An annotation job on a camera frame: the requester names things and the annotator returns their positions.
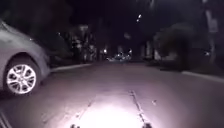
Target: parked car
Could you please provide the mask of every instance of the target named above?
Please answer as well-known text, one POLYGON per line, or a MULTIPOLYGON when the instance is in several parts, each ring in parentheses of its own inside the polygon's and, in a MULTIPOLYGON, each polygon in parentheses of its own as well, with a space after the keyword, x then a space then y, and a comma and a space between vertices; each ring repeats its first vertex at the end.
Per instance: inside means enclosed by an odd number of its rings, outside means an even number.
POLYGON ((0 21, 0 90, 32 92, 49 74, 48 57, 33 39, 0 21))

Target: dark street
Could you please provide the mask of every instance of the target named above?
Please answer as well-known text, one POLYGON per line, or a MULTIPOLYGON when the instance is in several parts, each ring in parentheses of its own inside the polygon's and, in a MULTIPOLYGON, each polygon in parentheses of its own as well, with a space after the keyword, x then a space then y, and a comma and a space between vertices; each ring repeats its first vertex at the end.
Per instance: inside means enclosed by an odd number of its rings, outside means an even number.
POLYGON ((140 128, 130 91, 153 128, 223 128, 221 83, 140 63, 98 63, 54 72, 29 96, 0 99, 13 128, 140 128))

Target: street light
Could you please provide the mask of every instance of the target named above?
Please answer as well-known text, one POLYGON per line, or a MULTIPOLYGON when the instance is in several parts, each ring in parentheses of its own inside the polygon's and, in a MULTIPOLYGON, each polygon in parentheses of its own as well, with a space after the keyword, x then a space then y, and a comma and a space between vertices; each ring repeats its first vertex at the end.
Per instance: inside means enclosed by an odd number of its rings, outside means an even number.
POLYGON ((141 15, 141 14, 139 14, 139 15, 138 15, 138 18, 142 18, 142 15, 141 15))
POLYGON ((107 49, 104 49, 103 52, 106 54, 107 53, 107 49))

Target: distant light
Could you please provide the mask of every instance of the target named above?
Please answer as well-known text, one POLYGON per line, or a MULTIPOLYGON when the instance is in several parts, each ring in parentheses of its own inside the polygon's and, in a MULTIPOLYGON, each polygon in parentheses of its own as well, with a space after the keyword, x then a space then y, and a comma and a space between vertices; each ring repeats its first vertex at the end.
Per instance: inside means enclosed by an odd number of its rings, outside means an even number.
POLYGON ((107 53, 107 49, 104 49, 103 52, 104 52, 104 53, 107 53))

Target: lane marking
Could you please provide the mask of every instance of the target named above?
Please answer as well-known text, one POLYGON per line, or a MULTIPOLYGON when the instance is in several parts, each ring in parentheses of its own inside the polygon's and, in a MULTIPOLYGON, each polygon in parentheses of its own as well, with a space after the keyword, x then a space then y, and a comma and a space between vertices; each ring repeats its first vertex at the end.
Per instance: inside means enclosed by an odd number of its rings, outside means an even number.
POLYGON ((12 128, 8 119, 5 117, 5 115, 2 112, 0 112, 0 127, 2 127, 2 128, 12 128))

